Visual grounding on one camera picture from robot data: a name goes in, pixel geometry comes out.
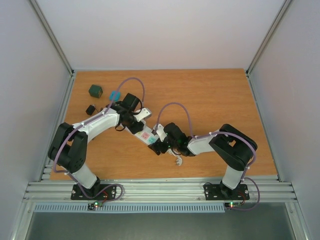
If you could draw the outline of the white power strip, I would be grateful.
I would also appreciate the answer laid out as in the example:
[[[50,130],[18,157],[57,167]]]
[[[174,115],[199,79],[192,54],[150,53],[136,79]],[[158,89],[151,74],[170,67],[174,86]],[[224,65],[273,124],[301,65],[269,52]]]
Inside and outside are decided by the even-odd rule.
[[[153,129],[147,126],[145,120],[136,122],[133,126],[126,127],[125,130],[147,146],[154,144],[159,139],[158,135],[153,134]]]

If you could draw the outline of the light blue adapter plug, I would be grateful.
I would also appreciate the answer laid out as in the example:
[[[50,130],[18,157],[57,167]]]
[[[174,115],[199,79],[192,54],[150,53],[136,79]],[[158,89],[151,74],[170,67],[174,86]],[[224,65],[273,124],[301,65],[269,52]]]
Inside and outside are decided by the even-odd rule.
[[[114,90],[114,91],[111,92],[111,94],[109,95],[108,99],[110,101],[112,101],[112,100],[118,101],[120,99],[120,97],[121,97],[121,92]]]

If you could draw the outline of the black adapter with thin cable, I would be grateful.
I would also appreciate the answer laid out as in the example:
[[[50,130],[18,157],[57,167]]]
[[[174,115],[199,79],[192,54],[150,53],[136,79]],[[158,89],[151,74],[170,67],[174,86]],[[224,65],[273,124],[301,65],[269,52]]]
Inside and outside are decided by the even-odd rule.
[[[103,110],[103,108],[97,108],[95,104],[91,104],[88,106],[88,108],[85,110],[85,112],[88,116],[92,116],[94,113],[99,113],[102,110]]]

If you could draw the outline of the dark green cube plug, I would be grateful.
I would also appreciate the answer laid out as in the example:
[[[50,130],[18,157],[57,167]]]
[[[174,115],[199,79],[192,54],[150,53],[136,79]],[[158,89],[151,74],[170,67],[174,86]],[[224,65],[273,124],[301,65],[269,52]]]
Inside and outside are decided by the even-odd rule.
[[[92,84],[88,92],[91,97],[99,99],[103,94],[103,89],[100,85]]]

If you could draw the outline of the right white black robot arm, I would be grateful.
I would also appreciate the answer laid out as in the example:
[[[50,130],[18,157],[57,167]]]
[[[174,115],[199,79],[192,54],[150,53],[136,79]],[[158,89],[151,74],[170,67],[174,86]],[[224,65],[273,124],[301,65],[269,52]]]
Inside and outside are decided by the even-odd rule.
[[[227,164],[225,174],[216,188],[217,194],[224,200],[238,193],[238,186],[249,168],[249,161],[256,159],[256,142],[227,123],[219,130],[203,136],[187,136],[173,122],[153,132],[158,135],[158,139],[148,147],[157,155],[168,150],[176,151],[184,157],[217,153]]]

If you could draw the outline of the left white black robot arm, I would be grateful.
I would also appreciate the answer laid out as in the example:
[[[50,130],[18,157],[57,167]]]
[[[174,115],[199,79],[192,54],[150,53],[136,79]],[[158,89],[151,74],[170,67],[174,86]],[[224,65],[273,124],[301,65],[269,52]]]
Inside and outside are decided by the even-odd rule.
[[[122,126],[132,134],[142,131],[144,123],[138,116],[143,109],[143,102],[128,93],[123,100],[108,104],[82,122],[61,123],[49,147],[48,158],[80,184],[87,198],[96,199],[101,193],[100,179],[86,164],[88,143],[110,128]]]

